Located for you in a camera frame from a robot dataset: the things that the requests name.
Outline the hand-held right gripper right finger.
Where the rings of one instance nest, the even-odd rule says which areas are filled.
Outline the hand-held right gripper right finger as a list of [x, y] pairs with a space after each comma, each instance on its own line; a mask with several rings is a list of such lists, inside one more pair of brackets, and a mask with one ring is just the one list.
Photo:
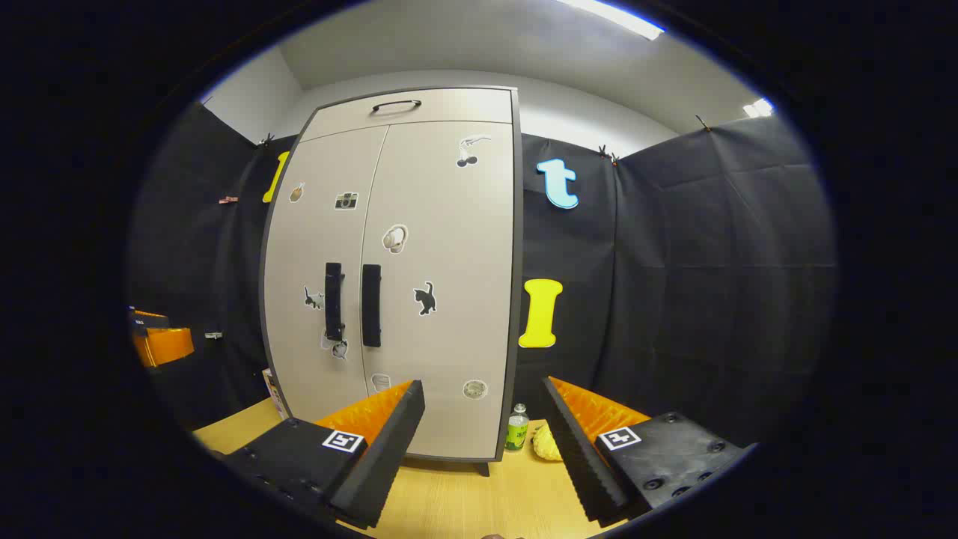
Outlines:
[[648, 416], [544, 377], [546, 422], [586, 518], [601, 525], [669, 511], [756, 450], [681, 412]]

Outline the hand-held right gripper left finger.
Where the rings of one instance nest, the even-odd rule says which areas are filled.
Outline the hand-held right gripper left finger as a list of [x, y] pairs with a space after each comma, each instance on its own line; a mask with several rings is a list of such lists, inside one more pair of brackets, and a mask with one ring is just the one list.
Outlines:
[[316, 422], [285, 419], [225, 465], [311, 520], [374, 528], [424, 411], [422, 382], [406, 381]]

